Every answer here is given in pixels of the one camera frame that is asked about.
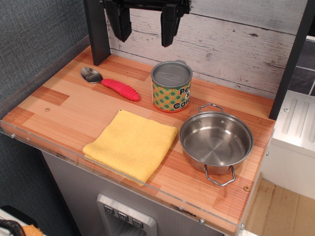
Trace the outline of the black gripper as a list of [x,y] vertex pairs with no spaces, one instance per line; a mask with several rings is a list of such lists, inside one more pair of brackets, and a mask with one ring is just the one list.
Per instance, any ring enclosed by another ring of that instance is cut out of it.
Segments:
[[162,11],[161,44],[168,47],[177,35],[180,18],[191,11],[190,0],[100,0],[103,4],[114,35],[125,42],[132,32],[129,8]]

